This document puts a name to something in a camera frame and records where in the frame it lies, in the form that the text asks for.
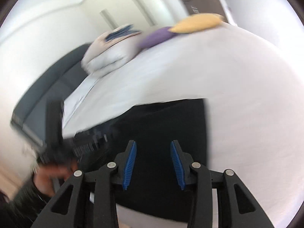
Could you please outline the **person's left forearm sleeve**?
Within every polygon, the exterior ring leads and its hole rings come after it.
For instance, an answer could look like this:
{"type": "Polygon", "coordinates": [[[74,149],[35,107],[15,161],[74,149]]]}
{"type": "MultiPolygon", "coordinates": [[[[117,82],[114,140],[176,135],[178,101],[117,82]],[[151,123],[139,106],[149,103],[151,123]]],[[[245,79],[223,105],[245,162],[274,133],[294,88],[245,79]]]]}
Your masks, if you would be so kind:
{"type": "Polygon", "coordinates": [[[24,183],[13,200],[1,205],[1,227],[31,227],[51,199],[37,189],[33,176],[24,183]]]}

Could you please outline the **person's left hand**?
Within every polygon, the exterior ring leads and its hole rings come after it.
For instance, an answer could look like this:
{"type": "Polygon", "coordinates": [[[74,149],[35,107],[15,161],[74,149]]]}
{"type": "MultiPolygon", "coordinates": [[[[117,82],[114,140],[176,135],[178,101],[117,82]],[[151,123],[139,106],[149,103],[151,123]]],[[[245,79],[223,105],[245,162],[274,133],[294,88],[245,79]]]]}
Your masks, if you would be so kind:
{"type": "Polygon", "coordinates": [[[55,194],[53,179],[64,179],[65,181],[78,169],[77,162],[67,165],[39,165],[34,174],[33,183],[38,191],[48,197],[55,194]]]}

